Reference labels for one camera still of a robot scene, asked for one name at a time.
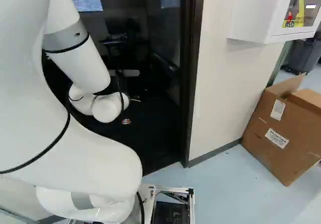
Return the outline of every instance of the floor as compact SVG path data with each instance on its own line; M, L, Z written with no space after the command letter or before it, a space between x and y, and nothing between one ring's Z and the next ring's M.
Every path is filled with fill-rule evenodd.
M292 74L279 72L276 83ZM321 93L321 65L301 88ZM321 168L314 166L290 187L283 186L241 145L190 169L173 164L144 183L193 187L196 223L317 224L321 220Z

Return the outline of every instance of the cardboard box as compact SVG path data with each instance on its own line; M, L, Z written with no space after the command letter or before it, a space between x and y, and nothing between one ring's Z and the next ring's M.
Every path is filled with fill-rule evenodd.
M321 95L297 91L303 78L265 89L242 139L285 186L321 159Z

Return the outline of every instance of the white wall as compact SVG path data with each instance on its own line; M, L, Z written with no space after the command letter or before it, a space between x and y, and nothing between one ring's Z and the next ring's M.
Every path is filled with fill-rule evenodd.
M232 5L204 0L190 160L242 136L283 47L228 40Z
M0 205L32 220L52 215L39 204L34 186L3 177L0 177Z

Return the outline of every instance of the metal stand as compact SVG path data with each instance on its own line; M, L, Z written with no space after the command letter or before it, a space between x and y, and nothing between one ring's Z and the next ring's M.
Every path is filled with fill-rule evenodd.
M170 200L173 200L175 203L180 203L184 205L188 210L187 224L195 224L194 216L194 205L195 205L195 196L194 190L191 188L173 188L173 187L164 187L164 186L155 186L143 184L139 193L143 200L144 212L145 212L145 224L154 224L155 211L157 208L156 196L163 194L170 197ZM166 218L168 222L171 223L182 223L181 221ZM141 214L139 203L136 200L134 208L129 215L128 219L125 220L122 224L140 224L141 223Z
M195 195L194 189L192 188L174 188L174 187L164 187L164 186L156 186L156 194L164 194L175 201L180 202L185 205L188 209L188 224L195 224Z

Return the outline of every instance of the white label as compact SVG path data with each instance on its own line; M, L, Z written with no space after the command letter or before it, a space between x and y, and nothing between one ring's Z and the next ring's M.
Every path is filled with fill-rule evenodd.
M270 114L271 118L281 121L284 109L285 109L285 103L279 100L276 100L274 103L272 112Z
M278 147L281 149L284 149L284 147L289 143L289 140L286 139L285 137L279 135L276 131L273 129L269 129L265 137L270 140L272 143L276 144Z

